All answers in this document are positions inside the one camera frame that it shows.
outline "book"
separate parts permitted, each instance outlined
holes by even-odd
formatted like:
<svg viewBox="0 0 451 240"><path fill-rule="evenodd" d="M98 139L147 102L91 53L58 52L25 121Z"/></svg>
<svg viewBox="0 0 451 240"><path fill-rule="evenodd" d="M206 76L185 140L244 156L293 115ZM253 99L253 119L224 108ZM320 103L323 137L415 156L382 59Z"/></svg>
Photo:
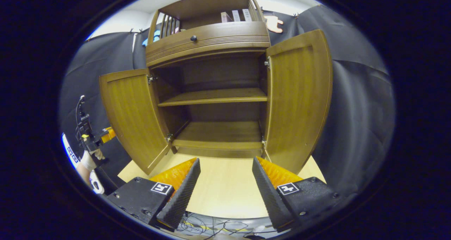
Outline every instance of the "book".
<svg viewBox="0 0 451 240"><path fill-rule="evenodd" d="M230 18L230 16L226 12L222 12L221 13L221 20L222 20L222 22L232 21L232 19Z"/></svg>
<svg viewBox="0 0 451 240"><path fill-rule="evenodd" d="M249 12L249 9L243 9L243 14L245 15L246 21L252 21L251 13Z"/></svg>
<svg viewBox="0 0 451 240"><path fill-rule="evenodd" d="M233 14L233 21L241 21L240 15L238 14L238 10L232 10L232 14Z"/></svg>

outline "cabinet door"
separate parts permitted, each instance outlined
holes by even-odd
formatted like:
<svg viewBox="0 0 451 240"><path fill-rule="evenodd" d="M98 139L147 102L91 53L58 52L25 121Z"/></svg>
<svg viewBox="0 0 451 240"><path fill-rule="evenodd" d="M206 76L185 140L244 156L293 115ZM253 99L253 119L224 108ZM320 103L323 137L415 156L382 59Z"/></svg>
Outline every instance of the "cabinet door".
<svg viewBox="0 0 451 240"><path fill-rule="evenodd" d="M269 57L266 154L298 174L322 132L332 96L332 61L321 30L266 50Z"/></svg>
<svg viewBox="0 0 451 240"><path fill-rule="evenodd" d="M103 105L116 137L146 174L170 149L148 75L148 69L137 69L99 78Z"/></svg>

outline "cabinet shelf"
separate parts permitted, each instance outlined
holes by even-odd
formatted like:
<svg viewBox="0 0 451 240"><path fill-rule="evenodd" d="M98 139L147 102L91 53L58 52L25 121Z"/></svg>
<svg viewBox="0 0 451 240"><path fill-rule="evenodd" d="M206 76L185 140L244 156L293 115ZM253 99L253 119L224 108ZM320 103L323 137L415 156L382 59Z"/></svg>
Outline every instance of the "cabinet shelf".
<svg viewBox="0 0 451 240"><path fill-rule="evenodd" d="M258 121L191 122L172 145L207 149L261 149Z"/></svg>
<svg viewBox="0 0 451 240"><path fill-rule="evenodd" d="M159 103L158 106L265 102L267 100L268 97L259 88L232 88L186 92Z"/></svg>

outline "cabinet hinge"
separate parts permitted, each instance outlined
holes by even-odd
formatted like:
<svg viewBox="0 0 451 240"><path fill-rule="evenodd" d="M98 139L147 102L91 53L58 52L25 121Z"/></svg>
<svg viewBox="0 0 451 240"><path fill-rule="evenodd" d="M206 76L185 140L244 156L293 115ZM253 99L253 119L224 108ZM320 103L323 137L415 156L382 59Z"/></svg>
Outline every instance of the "cabinet hinge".
<svg viewBox="0 0 451 240"><path fill-rule="evenodd" d="M165 139L166 139L166 142L169 143L172 141L173 138L174 138L173 134L168 134Z"/></svg>
<svg viewBox="0 0 451 240"><path fill-rule="evenodd" d="M271 69L270 65L269 65L269 57L266 58L266 61L263 62L264 65L266 65L268 67L268 69Z"/></svg>
<svg viewBox="0 0 451 240"><path fill-rule="evenodd" d="M158 79L157 76L153 76L153 75L147 76L147 83L150 84L151 81L156 81L157 79Z"/></svg>
<svg viewBox="0 0 451 240"><path fill-rule="evenodd" d="M261 137L261 143L263 144L264 149L266 149L266 140Z"/></svg>

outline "drawer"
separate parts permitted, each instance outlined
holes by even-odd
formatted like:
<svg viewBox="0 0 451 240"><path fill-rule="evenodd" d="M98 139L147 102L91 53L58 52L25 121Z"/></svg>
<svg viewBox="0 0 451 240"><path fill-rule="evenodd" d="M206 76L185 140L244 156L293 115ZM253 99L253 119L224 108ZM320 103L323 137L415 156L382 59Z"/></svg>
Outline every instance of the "drawer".
<svg viewBox="0 0 451 240"><path fill-rule="evenodd" d="M233 52L264 52L270 45L262 21L216 23L192 28L148 44L146 64L159 67L194 57Z"/></svg>

